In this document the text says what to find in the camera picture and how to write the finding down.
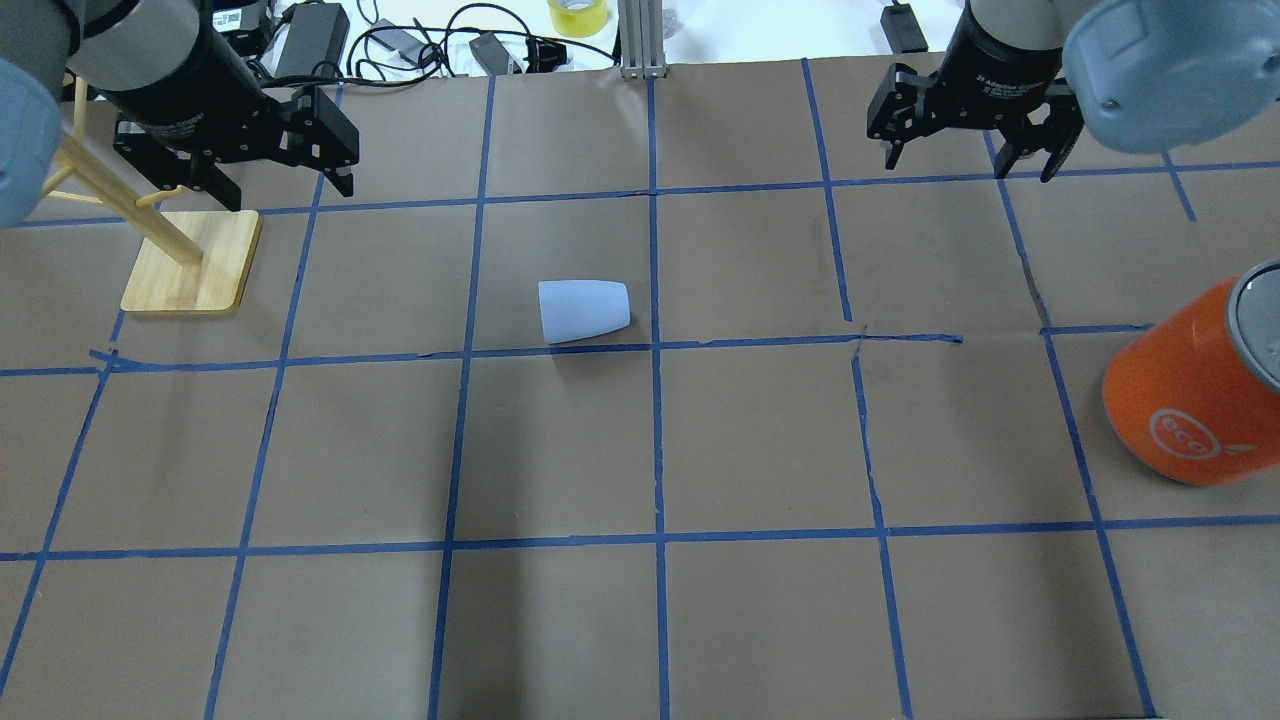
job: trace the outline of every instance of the silver lid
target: silver lid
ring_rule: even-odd
[[[1240,275],[1226,305],[1226,322],[1240,360],[1280,392],[1280,258]]]

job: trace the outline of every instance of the yellow tape roll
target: yellow tape roll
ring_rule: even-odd
[[[566,37],[586,37],[600,32],[609,19],[604,0],[547,0],[556,32]]]

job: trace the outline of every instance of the light blue joint cover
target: light blue joint cover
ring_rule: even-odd
[[[1062,69],[1102,145],[1197,145],[1280,96],[1280,0],[1105,0],[1071,28]]]
[[[61,128],[49,91],[0,59],[0,228],[20,223],[40,201]]]

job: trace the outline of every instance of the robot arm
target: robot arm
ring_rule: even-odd
[[[892,65],[867,113],[892,169],[943,128],[998,131],[995,172],[1088,127],[1105,146],[1162,152],[1224,135],[1280,95],[1276,0],[969,0],[938,72]],[[1065,67],[1065,78],[1057,74]],[[1048,105],[1036,124],[1029,114]]]
[[[61,127],[52,94],[64,67],[120,109],[115,150],[156,187],[184,184],[238,210],[239,187],[218,164],[268,159],[355,191],[356,127],[316,86],[285,102],[265,95],[191,0],[5,0],[0,123],[12,127],[0,127],[0,227],[38,200]],[[31,114],[12,113],[10,97]]]

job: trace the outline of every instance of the orange container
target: orange container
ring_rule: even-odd
[[[1175,480],[1219,486],[1280,465],[1280,259],[1121,350],[1102,397],[1125,446]]]

